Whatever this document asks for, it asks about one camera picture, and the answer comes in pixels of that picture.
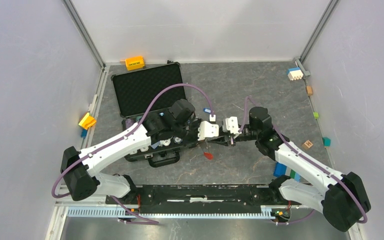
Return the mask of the metal keyring tool red handle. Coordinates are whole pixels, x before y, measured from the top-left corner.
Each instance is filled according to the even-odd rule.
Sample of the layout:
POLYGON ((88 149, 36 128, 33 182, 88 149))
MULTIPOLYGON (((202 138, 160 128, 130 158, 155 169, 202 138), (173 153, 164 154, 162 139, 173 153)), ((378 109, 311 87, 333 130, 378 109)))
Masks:
POLYGON ((205 158, 207 158, 210 161, 213 160, 214 156, 210 152, 210 147, 208 146, 208 143, 205 140, 203 140, 203 141, 200 141, 198 143, 198 145, 199 145, 200 149, 202 150, 205 158))

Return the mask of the blue key tag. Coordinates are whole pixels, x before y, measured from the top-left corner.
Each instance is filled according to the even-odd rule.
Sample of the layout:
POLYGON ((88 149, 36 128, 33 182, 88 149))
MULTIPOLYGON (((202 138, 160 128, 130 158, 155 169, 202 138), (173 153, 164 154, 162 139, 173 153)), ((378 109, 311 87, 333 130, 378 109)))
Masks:
POLYGON ((208 114, 211 113, 211 110, 210 110, 209 108, 204 108, 203 111, 204 111, 205 113, 208 113, 208 114))

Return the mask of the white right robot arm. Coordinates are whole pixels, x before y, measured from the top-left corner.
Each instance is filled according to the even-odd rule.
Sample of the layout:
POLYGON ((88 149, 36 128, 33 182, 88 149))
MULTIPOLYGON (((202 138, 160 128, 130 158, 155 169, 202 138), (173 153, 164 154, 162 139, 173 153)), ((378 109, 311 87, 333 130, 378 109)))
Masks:
POLYGON ((371 204, 362 179, 354 172, 344 174, 310 156, 273 125, 268 109, 255 106, 248 112, 249 123, 240 125, 237 117, 215 117, 203 121, 198 140, 222 145, 254 141, 258 151, 273 161, 289 167, 307 183, 281 175, 269 184, 269 199, 275 204, 291 201, 317 211, 337 230, 347 232, 353 225, 365 224, 371 204))

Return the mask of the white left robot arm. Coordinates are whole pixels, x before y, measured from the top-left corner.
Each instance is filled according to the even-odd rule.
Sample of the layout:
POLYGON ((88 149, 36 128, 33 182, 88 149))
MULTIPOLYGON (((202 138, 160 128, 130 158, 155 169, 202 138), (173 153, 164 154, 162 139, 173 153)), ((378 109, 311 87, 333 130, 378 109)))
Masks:
POLYGON ((68 189, 67 196, 82 201, 92 195, 114 196, 125 204, 133 203, 137 190, 128 175, 108 175, 102 170, 141 149, 151 149, 153 144, 172 138, 195 142, 198 140, 200 122, 195 107, 185 99, 177 100, 162 113, 151 112, 140 122, 118 135, 99 144, 76 150, 66 148, 62 155, 60 171, 68 189))

